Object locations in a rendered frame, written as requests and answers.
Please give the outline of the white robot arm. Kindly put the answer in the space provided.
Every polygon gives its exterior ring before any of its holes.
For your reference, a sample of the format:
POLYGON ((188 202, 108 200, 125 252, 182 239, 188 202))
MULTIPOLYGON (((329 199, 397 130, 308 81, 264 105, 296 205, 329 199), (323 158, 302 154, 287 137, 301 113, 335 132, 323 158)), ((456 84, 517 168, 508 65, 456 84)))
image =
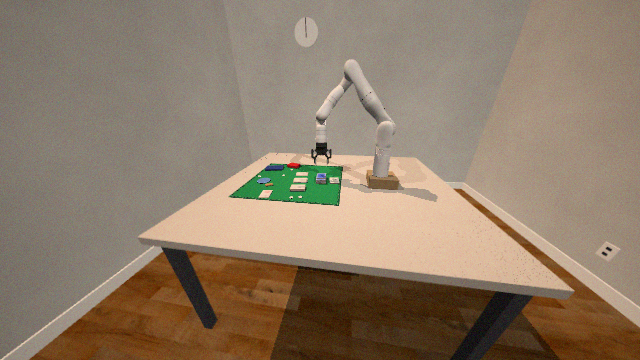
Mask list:
POLYGON ((388 177, 392 136, 396 132, 396 125, 386 113, 376 93, 366 80, 359 64, 355 60, 348 60, 344 66, 344 77, 341 83, 331 91, 324 104, 316 113, 316 143, 326 143, 326 118, 337 104, 345 91, 354 84, 358 97, 366 111, 377 121, 376 149, 372 175, 388 177), (385 122, 384 122, 385 121, 385 122), (320 126, 325 125, 325 126, 320 126))

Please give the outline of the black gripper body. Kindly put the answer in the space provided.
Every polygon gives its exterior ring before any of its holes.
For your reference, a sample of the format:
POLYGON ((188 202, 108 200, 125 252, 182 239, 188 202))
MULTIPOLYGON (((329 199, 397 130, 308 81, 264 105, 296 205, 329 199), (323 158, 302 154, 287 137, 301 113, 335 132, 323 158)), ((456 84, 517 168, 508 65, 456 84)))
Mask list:
POLYGON ((318 154, 319 156, 322 155, 324 156, 323 151, 325 151, 325 153, 327 153, 328 149, 327 149, 327 142, 326 143, 316 143, 316 149, 315 149, 316 153, 318 153, 318 151, 320 151, 320 153, 318 154), (319 148, 319 147, 324 147, 324 148, 319 148))

